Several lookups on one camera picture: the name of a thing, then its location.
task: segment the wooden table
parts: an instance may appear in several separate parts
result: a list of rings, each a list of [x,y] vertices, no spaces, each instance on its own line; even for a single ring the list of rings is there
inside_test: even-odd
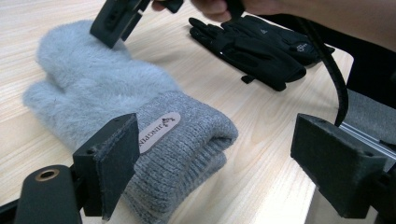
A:
[[[23,179],[52,164],[71,165],[71,152],[21,102],[45,73],[35,62],[38,41],[56,25],[93,20],[104,1],[24,1],[0,4],[0,204],[20,196]],[[290,158],[297,113],[334,121],[335,88],[322,63],[276,92],[243,75],[197,44],[188,17],[209,22],[190,2],[172,15],[148,9],[126,45],[136,59],[166,69],[190,96],[232,119],[239,138],[226,150],[227,164],[176,210],[171,223],[303,224],[315,185]],[[333,56],[349,73],[352,58]],[[84,217],[101,223],[99,217]],[[120,201],[110,223],[136,223]]]

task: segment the leather label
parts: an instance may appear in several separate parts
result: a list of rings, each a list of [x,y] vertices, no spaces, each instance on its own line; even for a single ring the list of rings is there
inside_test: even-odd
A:
[[[158,141],[169,133],[180,122],[177,112],[162,115],[139,133],[140,154],[149,151]]]

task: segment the black cable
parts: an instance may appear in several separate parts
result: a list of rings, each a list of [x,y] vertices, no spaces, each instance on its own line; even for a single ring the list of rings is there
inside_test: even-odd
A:
[[[326,66],[330,77],[332,78],[332,83],[334,83],[335,89],[337,90],[338,113],[334,125],[339,127],[345,119],[348,110],[347,84],[344,81],[343,75],[341,74],[337,63],[328,51],[327,47],[324,45],[312,22],[298,17],[296,17],[296,19],[304,29],[309,40],[314,45],[315,50],[318,52],[320,59]]]

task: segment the glove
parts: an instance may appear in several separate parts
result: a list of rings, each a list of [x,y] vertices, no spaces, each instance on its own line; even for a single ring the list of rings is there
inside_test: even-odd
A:
[[[242,33],[281,49],[302,65],[320,62],[320,57],[308,37],[271,25],[260,18],[246,15],[236,22],[224,22],[221,27],[226,31]],[[334,48],[328,49],[331,53],[334,52]]]
[[[23,101],[73,151],[120,115],[136,113],[140,133],[157,119],[166,126],[179,115],[178,124],[141,154],[122,197],[142,223],[166,223],[225,164],[223,150],[237,130],[219,111],[185,95],[161,68],[132,60],[122,42],[108,49],[89,35],[91,26],[63,25],[41,40],[37,59],[47,78]]]
[[[225,62],[257,78],[276,91],[286,89],[286,83],[302,78],[305,68],[288,54],[267,43],[242,33],[205,25],[189,19],[191,36]]]

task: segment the gray cloth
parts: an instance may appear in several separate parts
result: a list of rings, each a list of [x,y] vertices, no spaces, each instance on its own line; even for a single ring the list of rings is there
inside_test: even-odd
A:
[[[177,112],[179,124],[140,156],[123,195],[142,223],[166,223],[224,165],[223,150],[237,130],[218,110],[185,95],[161,68],[132,60],[121,42],[108,49],[89,35],[91,24],[63,25],[42,39],[37,60],[47,78],[23,101],[73,151],[120,115],[136,113],[142,131]]]
[[[355,91],[348,90],[348,96],[344,122],[378,140],[396,144],[396,110]]]

